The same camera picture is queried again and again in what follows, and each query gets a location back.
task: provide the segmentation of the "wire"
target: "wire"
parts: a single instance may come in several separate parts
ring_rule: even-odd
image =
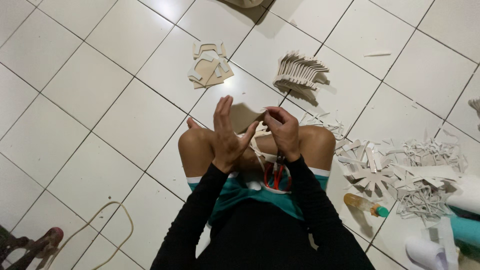
[[[47,264],[47,268],[46,270],[48,270],[50,268],[50,266],[52,265],[53,263],[53,260],[55,260],[55,258],[57,257],[57,255],[60,253],[60,251],[63,249],[63,247],[68,243],[68,241],[70,241],[70,239],[72,239],[72,237],[74,237],[77,233],[79,233],[81,230],[85,229],[92,221],[93,219],[107,206],[111,205],[112,203],[117,203],[117,204],[120,204],[122,207],[123,207],[123,210],[125,210],[125,214],[127,214],[127,217],[128,219],[130,220],[130,225],[132,226],[132,229],[130,230],[130,234],[127,236],[127,238],[125,238],[125,240],[123,240],[123,242],[117,247],[117,249],[115,250],[115,252],[112,254],[112,256],[110,256],[110,258],[108,258],[108,260],[106,260],[105,262],[99,264],[98,266],[95,266],[95,268],[93,268],[92,270],[96,270],[96,269],[99,269],[100,267],[102,267],[103,265],[105,265],[106,263],[108,263],[112,258],[113,256],[115,256],[115,254],[117,253],[118,250],[120,250],[120,247],[130,238],[130,236],[132,235],[133,233],[133,221],[132,221],[132,218],[130,217],[130,215],[128,214],[128,211],[127,209],[123,206],[123,204],[121,202],[118,202],[118,201],[111,201],[111,202],[108,202],[106,205],[104,205],[102,208],[100,208],[100,210],[87,222],[87,224],[85,224],[82,228],[80,228],[78,231],[76,231],[74,234],[72,234],[64,243],[63,245],[61,245],[61,247],[57,250],[57,252],[55,252],[55,254],[53,255],[52,257],[52,260],[50,262],[48,262]]]

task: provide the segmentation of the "white paper roll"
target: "white paper roll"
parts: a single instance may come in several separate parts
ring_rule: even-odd
[[[417,237],[409,237],[405,242],[408,256],[415,262],[431,270],[448,270],[443,246]]]

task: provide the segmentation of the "foot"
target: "foot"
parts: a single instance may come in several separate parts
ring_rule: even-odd
[[[189,129],[202,128],[201,126],[199,126],[199,124],[197,124],[197,122],[195,122],[195,121],[193,120],[192,117],[189,117],[189,118],[187,119],[187,125],[188,125],[188,128],[189,128]]]

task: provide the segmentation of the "green bottle cap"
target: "green bottle cap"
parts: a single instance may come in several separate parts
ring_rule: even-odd
[[[377,209],[375,209],[375,213],[384,218],[388,217],[388,209],[383,206],[377,207]]]

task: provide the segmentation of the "floor tile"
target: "floor tile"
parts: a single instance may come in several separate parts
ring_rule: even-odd
[[[429,136],[435,136],[441,119],[386,84],[381,84],[367,107],[348,134],[350,140],[370,140],[387,145],[382,140],[392,139],[400,143],[409,139],[423,139],[425,129]]]
[[[352,231],[351,229],[348,229],[348,230],[353,234],[353,237],[355,237],[355,240],[357,240],[357,242],[359,243],[359,245],[363,249],[363,251],[367,250],[368,245],[370,243],[367,242],[367,240],[361,238],[360,235],[358,235],[356,232]]]
[[[63,230],[61,246],[67,238],[84,225],[85,221],[76,216],[52,194],[45,191],[13,230],[12,234],[15,237],[27,236],[30,239],[37,240],[50,228],[59,227]],[[97,232],[92,227],[87,226],[65,245],[50,269],[71,269],[96,235]],[[10,262],[17,261],[24,253],[24,249],[17,249],[10,253],[8,260]],[[35,258],[27,270],[34,270],[41,260]]]
[[[291,91],[287,98],[305,110],[319,114],[330,112],[320,117],[320,120],[328,123],[342,121],[348,128],[372,97],[380,80],[326,46],[320,49],[317,57],[330,68],[330,72],[325,74],[330,84],[320,86],[314,101],[306,100],[295,91]]]
[[[421,218],[402,219],[400,215],[396,214],[398,205],[399,203],[395,204],[388,215],[382,229],[375,237],[373,245],[409,269],[411,262],[405,251],[405,239],[410,236],[421,238],[421,230],[425,228],[425,225]]]
[[[177,23],[195,0],[139,0],[173,23]]]
[[[290,100],[286,99],[283,101],[282,105],[280,106],[288,111],[291,115],[295,116],[299,121],[302,118],[305,110],[300,108],[299,106],[295,105]]]
[[[37,95],[35,89],[0,64],[0,138]]]
[[[385,82],[444,118],[476,67],[474,62],[416,31]]]
[[[376,247],[371,246],[367,251],[367,257],[375,269],[403,270],[404,268],[394,260],[380,252]]]
[[[465,170],[465,173],[474,174],[480,177],[480,143],[475,141],[465,133],[461,132],[448,122],[446,122],[442,130],[438,133],[436,139],[439,141],[443,141],[447,139],[447,136],[443,132],[443,129],[452,133],[453,135],[457,136],[458,144],[460,144],[460,149],[462,150],[463,155],[467,159],[468,167]]]
[[[93,132],[146,170],[185,116],[184,112],[134,79]]]
[[[42,0],[28,0],[30,3],[34,4],[35,6],[38,6],[38,4],[42,1]]]
[[[86,42],[136,74],[173,24],[137,0],[118,0]]]
[[[269,10],[324,42],[352,0],[276,0]]]
[[[0,62],[42,90],[82,41],[34,10],[0,49]]]
[[[117,247],[105,237],[99,235],[87,249],[73,270],[90,270],[106,261],[115,252]],[[128,258],[121,250],[106,265],[103,270],[142,270],[132,259]]]
[[[46,187],[88,130],[42,95],[0,141],[0,152]]]
[[[0,225],[11,231],[43,188],[3,155],[0,155],[0,186]]]
[[[417,27],[433,0],[370,0],[388,12]]]
[[[190,113],[191,116],[212,130],[213,113],[221,97],[230,95],[233,97],[233,104],[245,102],[252,110],[278,106],[283,100],[281,95],[235,64],[230,63],[230,67],[235,75],[225,80],[224,83],[207,89]]]
[[[194,40],[175,26],[136,76],[184,111],[190,111],[205,91],[194,89],[187,77]]]
[[[383,79],[414,28],[368,0],[356,0],[337,24],[325,45]],[[391,55],[364,57],[376,51]]]
[[[0,46],[35,8],[26,0],[0,1]]]
[[[184,201],[192,191],[183,171],[178,143],[180,136],[187,130],[187,120],[185,119],[147,170],[149,175]]]
[[[116,0],[43,0],[38,6],[81,39],[86,39]]]
[[[83,43],[42,94],[92,129],[131,79],[132,75]]]
[[[243,9],[217,0],[196,0],[178,26],[202,41],[221,39],[230,58],[265,8]]]
[[[359,234],[362,238],[371,241],[378,229],[382,226],[385,218],[372,216],[369,212],[363,212],[355,207],[347,206],[343,202],[343,196],[346,193],[353,193],[362,196],[358,189],[354,186],[347,188],[350,182],[343,176],[347,172],[346,166],[340,163],[336,156],[332,162],[330,169],[330,177],[328,179],[326,193],[333,206],[335,207],[340,219],[349,229]],[[395,200],[385,197],[385,201],[379,204],[390,209]]]
[[[142,170],[91,133],[53,179],[48,191],[88,221],[106,203],[122,202],[142,174]],[[106,207],[91,226],[100,231],[118,207]]]
[[[475,72],[462,95],[456,102],[447,121],[461,129],[463,132],[480,141],[480,132],[478,125],[480,118],[477,111],[470,107],[468,101],[472,98],[480,97],[480,71]]]
[[[419,29],[440,42],[480,62],[480,2],[437,0]]]
[[[272,84],[278,59],[291,50],[313,56],[321,43],[271,12],[265,13],[260,21],[235,52],[232,61],[278,91]]]
[[[144,174],[123,204],[135,229],[121,250],[149,269],[183,202]],[[130,222],[122,209],[113,215],[101,233],[115,245],[125,239],[130,233]]]

